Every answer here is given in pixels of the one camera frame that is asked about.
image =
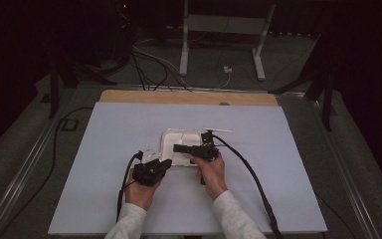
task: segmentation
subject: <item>metal stand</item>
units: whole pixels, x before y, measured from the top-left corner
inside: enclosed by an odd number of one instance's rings
[[[51,112],[49,119],[55,116],[59,108],[59,76],[61,76],[61,80],[67,88],[75,88],[79,82],[74,71],[83,73],[89,76],[93,81],[100,82],[103,85],[116,85],[115,82],[107,80],[98,73],[73,60],[71,57],[64,56],[54,47],[51,46],[48,51],[50,60],[49,75],[51,80]]]
[[[331,111],[331,98],[333,91],[335,69],[325,68],[322,70],[314,71],[305,77],[299,77],[296,81],[291,82],[279,89],[268,91],[269,94],[281,95],[288,90],[291,90],[303,83],[312,81],[305,97],[309,101],[317,101],[321,93],[324,91],[324,102],[322,108],[321,119],[327,130],[331,131],[330,127],[330,111]]]
[[[259,45],[257,48],[253,49],[253,58],[257,72],[257,79],[259,81],[265,80],[266,75],[260,58],[260,53],[266,41],[274,11],[275,5],[271,5],[266,18],[193,15],[188,13],[188,0],[184,0],[184,27],[179,74],[182,77],[187,76],[189,55],[188,31],[239,33],[260,35]]]

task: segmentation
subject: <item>hand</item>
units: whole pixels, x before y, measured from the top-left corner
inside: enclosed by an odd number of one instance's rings
[[[225,161],[219,152],[216,159],[207,162],[200,157],[191,157],[191,161],[199,166],[198,177],[203,177],[206,182],[206,191],[209,196],[215,200],[220,194],[228,190],[225,183]]]
[[[132,179],[133,171],[134,169],[129,172],[129,178],[126,182],[128,186],[124,190],[125,202],[132,203],[147,211],[153,202],[154,193],[157,187],[159,187],[161,180],[152,187],[143,186]]]

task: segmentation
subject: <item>black cable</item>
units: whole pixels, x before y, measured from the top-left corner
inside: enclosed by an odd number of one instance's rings
[[[349,233],[352,235],[352,238],[356,239],[355,233],[353,233],[353,231],[350,229],[349,225],[345,222],[345,220],[343,220],[343,218],[320,195],[318,195],[316,191],[314,191],[314,194],[322,203],[324,203],[324,205],[326,205],[334,213],[334,215],[337,216],[337,218],[339,218],[339,220],[343,223],[343,225],[348,229]]]
[[[98,73],[102,76],[105,76],[105,77],[109,77],[115,73],[118,73],[120,70],[122,70],[125,67],[126,63],[128,63],[127,57],[119,58],[116,60],[116,66],[108,68],[108,69],[97,71],[96,73]]]
[[[132,50],[132,52],[135,53],[135,54],[144,56],[145,58],[143,58],[143,59],[146,59],[146,60],[149,60],[149,61],[154,61],[154,62],[156,62],[156,63],[158,63],[158,64],[164,66],[164,67],[166,68],[166,70],[169,71],[169,73],[172,75],[173,79],[175,79],[175,81],[176,81],[182,88],[184,88],[184,89],[187,90],[188,92],[192,92],[190,89],[187,88],[187,86],[185,86],[183,83],[181,83],[181,81],[179,81],[179,80],[176,78],[175,74],[172,72],[172,70],[170,70],[169,67],[167,67],[164,63],[160,62],[157,58],[154,58],[154,57],[152,57],[152,56],[149,56],[149,55],[147,55],[147,54],[144,54],[144,53],[141,53],[141,52],[138,52],[138,51],[135,51],[135,50]]]
[[[265,195],[265,192],[263,191],[262,185],[260,184],[260,181],[257,178],[256,173],[251,168],[250,164],[241,156],[241,154],[236,149],[232,148],[224,140],[222,140],[221,138],[219,138],[218,136],[216,136],[214,134],[213,134],[213,137],[217,138],[222,144],[224,144],[228,149],[230,149],[241,160],[241,162],[244,163],[244,165],[246,166],[246,168],[248,169],[248,171],[250,172],[250,174],[252,175],[252,177],[256,181],[257,187],[259,188],[260,194],[262,195],[263,203],[265,204],[266,212],[268,213],[269,218],[271,220],[271,227],[272,227],[272,230],[273,230],[276,238],[283,239],[284,236],[282,235],[281,231],[279,230],[278,221],[276,220],[275,213],[273,212],[273,209],[272,209],[272,207],[271,207],[271,205],[270,205],[270,203],[269,203],[269,201]]]
[[[36,198],[36,196],[39,194],[39,192],[45,187],[46,183],[48,182],[48,180],[51,178],[52,176],[52,173],[54,172],[54,169],[55,169],[55,165],[56,165],[56,161],[57,161],[57,157],[56,157],[56,154],[57,154],[57,137],[58,137],[58,131],[62,125],[62,123],[73,113],[75,112],[78,112],[78,111],[82,111],[82,110],[92,110],[93,108],[78,108],[76,110],[73,110],[71,112],[69,112],[68,114],[66,114],[63,118],[61,118],[58,122],[58,125],[55,129],[55,134],[54,134],[54,148],[53,148],[53,152],[52,152],[52,166],[51,166],[51,169],[50,171],[48,172],[48,175],[46,176],[45,180],[42,182],[42,184],[40,185],[40,187],[36,190],[36,192],[30,197],[30,199],[24,203],[24,205],[21,207],[21,209],[8,221],[8,223],[6,224],[6,226],[2,229],[2,231],[0,232],[0,238],[4,235],[4,233],[8,230],[8,228],[11,226],[11,224],[15,221],[15,219],[17,219],[18,216],[20,216],[20,214],[27,208],[27,206],[30,205],[30,203]]]
[[[131,182],[129,182],[128,184],[125,185],[125,188],[127,188],[129,185],[131,185],[131,184],[134,183],[134,182],[135,182],[135,181],[131,181]]]
[[[146,58],[146,57],[139,56],[139,55],[134,55],[134,56],[135,56],[136,58],[141,58],[141,59],[144,59],[144,60],[148,60],[148,61],[153,61],[153,62],[159,63],[159,65],[163,68],[165,75],[164,75],[163,79],[162,79],[159,83],[156,83],[156,82],[150,80],[148,77],[146,77],[145,74],[144,74],[144,72],[142,71],[141,67],[138,65],[138,67],[139,67],[139,71],[140,71],[141,74],[143,75],[144,79],[145,79],[145,80],[148,80],[149,82],[151,82],[151,83],[153,83],[153,84],[156,85],[156,86],[154,87],[154,89],[153,89],[154,91],[156,91],[156,90],[157,90],[160,86],[162,86],[162,85],[166,82],[166,80],[167,80],[167,77],[168,77],[168,73],[167,73],[168,69],[167,69],[167,67],[166,67],[165,65],[161,64],[157,59],[153,59],[153,58],[149,58],[149,57]]]
[[[128,166],[126,167],[125,175],[123,176],[123,182],[122,187],[120,188],[119,194],[117,195],[117,210],[116,210],[116,222],[119,219],[119,212],[122,208],[122,198],[123,198],[123,191],[125,190],[126,186],[126,180],[128,179],[129,170],[131,169],[132,162],[137,158],[139,159],[140,155],[142,155],[142,152],[138,152],[135,155],[132,156],[132,158],[129,160]]]
[[[135,63],[135,69],[137,70],[137,73],[138,73],[138,77],[139,77],[139,81],[141,82],[141,85],[142,85],[142,89],[145,91],[145,85],[144,85],[144,80],[142,79],[141,77],[141,73],[140,71],[138,70],[138,65],[137,65],[137,60],[135,59],[135,56],[133,54],[131,54],[132,56],[132,59]]]
[[[243,42],[245,37],[246,36],[244,34],[239,34],[236,40],[229,41],[226,39],[217,40],[215,39],[216,36],[212,36],[212,34],[207,34],[206,38],[210,40],[210,43],[202,42],[204,38],[201,38],[197,41],[190,42],[189,48],[190,49],[224,48],[224,47],[229,47],[234,44]]]
[[[136,67],[137,67],[138,71],[141,73],[141,76],[142,76],[144,82],[147,84],[147,90],[150,91],[150,83],[153,83],[153,84],[155,84],[155,83],[153,81],[151,81],[147,76],[145,76],[144,71],[142,70],[138,61],[136,62],[136,64],[137,64]]]

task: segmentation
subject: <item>person's left hand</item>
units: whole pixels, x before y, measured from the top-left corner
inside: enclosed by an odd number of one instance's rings
[[[134,169],[132,168],[129,172],[128,181],[125,184],[128,185],[125,188],[125,202],[132,203],[147,211],[153,202],[154,193],[157,187],[159,187],[161,180],[152,187],[143,186],[132,179],[133,171]]]

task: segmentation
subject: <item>metal rod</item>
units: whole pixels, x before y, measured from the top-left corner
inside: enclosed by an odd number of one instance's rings
[[[356,216],[358,217],[359,224],[365,234],[365,237],[368,239],[380,239],[380,235],[377,231],[376,226],[374,225],[370,214],[365,206],[364,200],[362,199],[361,194],[359,193],[355,182],[350,175],[350,172],[346,166],[345,160],[338,150],[338,146],[333,138],[331,132],[326,131],[325,127],[322,124],[320,111],[321,108],[318,102],[308,102],[311,110],[315,116],[315,120],[320,127],[320,130],[326,139],[328,146],[331,149],[333,154],[334,163],[339,174],[340,180],[342,181],[343,187],[346,191],[346,194],[349,198],[349,201],[352,204],[352,208]]]
[[[27,180],[29,179],[31,173],[33,172],[38,160],[40,159],[43,150],[46,147],[52,132],[56,128],[57,122],[61,117],[63,109],[67,106],[70,101],[74,90],[66,89],[62,98],[62,106],[56,112],[53,119],[49,119],[46,123],[44,129],[40,133],[36,143],[30,150],[29,155],[26,157],[25,161],[21,165],[18,172],[13,177],[12,181],[8,185],[3,197],[0,200],[0,230],[4,227],[6,220],[11,213],[19,195],[21,194]]]
[[[262,52],[262,48],[263,48],[265,41],[266,41],[266,38],[268,36],[270,23],[272,22],[272,16],[273,16],[273,13],[275,12],[275,8],[276,8],[276,5],[274,5],[274,4],[271,5],[269,8],[269,13],[265,19],[266,23],[265,23],[265,26],[263,27],[263,31],[260,35],[260,42],[259,42],[259,45],[257,46],[257,50],[255,51],[254,56],[259,56],[260,53]]]

